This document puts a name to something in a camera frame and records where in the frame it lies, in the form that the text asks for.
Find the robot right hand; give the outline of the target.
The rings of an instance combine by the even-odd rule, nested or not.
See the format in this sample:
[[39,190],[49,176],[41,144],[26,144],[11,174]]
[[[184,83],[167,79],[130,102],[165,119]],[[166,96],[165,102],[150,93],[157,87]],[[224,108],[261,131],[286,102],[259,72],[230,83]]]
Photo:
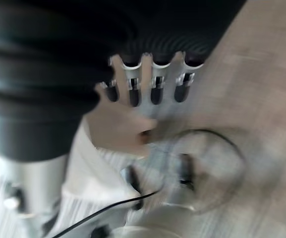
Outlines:
[[45,237],[59,215],[73,139],[103,84],[117,100],[110,57],[126,71],[130,104],[139,105],[139,67],[153,59],[151,100],[185,54],[175,100],[188,94],[234,21],[242,0],[0,0],[0,156],[5,195],[30,238]]

